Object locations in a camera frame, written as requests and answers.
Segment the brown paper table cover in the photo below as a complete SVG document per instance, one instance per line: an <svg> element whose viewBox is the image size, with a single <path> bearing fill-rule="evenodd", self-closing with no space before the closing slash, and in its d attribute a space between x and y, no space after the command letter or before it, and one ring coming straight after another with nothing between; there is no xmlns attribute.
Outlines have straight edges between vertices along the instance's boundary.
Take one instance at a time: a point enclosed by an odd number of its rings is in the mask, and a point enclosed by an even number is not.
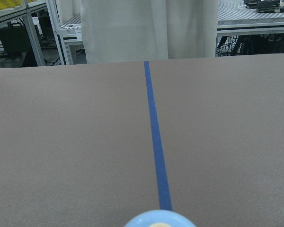
<svg viewBox="0 0 284 227"><path fill-rule="evenodd" d="M0 68L0 227L284 227L284 54Z"/></svg>

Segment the white curtain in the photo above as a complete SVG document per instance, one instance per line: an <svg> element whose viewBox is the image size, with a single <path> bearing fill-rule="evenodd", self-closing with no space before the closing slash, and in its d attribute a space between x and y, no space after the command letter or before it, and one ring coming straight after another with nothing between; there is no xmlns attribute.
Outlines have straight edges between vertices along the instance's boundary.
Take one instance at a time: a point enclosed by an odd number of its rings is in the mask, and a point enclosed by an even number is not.
<svg viewBox="0 0 284 227"><path fill-rule="evenodd" d="M216 0L83 0L88 63L215 56Z"/></svg>

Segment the aluminium frame shelf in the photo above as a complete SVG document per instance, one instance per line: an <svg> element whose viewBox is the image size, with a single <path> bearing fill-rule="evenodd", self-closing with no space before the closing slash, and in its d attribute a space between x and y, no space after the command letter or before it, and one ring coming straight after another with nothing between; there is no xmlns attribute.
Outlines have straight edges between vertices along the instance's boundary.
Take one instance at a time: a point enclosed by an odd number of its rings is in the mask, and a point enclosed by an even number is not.
<svg viewBox="0 0 284 227"><path fill-rule="evenodd" d="M0 58L72 65L84 54L79 0L0 0Z"/></svg>

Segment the aluminium frame table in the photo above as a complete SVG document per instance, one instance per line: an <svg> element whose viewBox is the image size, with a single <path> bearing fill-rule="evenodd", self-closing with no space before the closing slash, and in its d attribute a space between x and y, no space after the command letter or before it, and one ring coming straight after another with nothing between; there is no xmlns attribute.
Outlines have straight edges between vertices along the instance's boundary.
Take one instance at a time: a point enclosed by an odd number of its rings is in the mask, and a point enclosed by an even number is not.
<svg viewBox="0 0 284 227"><path fill-rule="evenodd" d="M284 11L258 12L243 0L218 3L216 56L284 53Z"/></svg>

